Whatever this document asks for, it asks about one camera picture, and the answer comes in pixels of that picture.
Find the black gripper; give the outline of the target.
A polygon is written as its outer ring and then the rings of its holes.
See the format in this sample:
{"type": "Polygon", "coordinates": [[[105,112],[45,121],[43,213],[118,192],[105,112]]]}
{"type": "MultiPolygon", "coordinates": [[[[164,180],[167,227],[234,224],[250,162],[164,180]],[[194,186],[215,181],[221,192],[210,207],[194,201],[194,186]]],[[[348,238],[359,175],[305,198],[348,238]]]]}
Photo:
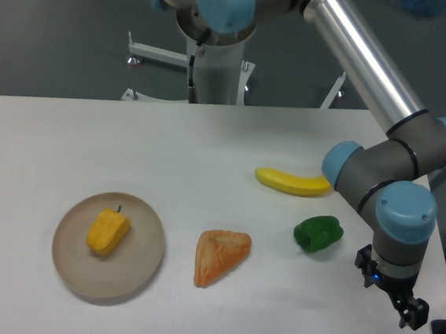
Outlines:
{"type": "Polygon", "coordinates": [[[413,294],[422,261],[399,266],[383,259],[372,248],[368,244],[356,253],[354,265],[362,271],[364,287],[375,285],[388,293],[393,308],[399,313],[399,327],[418,330],[427,323],[430,309],[426,301],[413,294]]]}

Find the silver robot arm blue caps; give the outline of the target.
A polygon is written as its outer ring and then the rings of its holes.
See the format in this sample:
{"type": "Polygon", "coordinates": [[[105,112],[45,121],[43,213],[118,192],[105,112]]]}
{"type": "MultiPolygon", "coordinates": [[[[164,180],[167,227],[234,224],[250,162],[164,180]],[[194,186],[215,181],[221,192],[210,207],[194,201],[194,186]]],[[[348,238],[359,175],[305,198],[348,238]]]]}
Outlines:
{"type": "Polygon", "coordinates": [[[400,325],[421,328],[429,305],[413,295],[436,225],[436,201],[417,178],[446,167],[446,118],[423,106],[385,54],[352,0],[149,0],[174,9],[187,39],[188,101],[235,105],[243,45],[259,21],[293,10],[313,24],[386,135],[369,149],[344,141],[324,157],[323,174],[373,230],[356,266],[386,292],[400,325]]]}

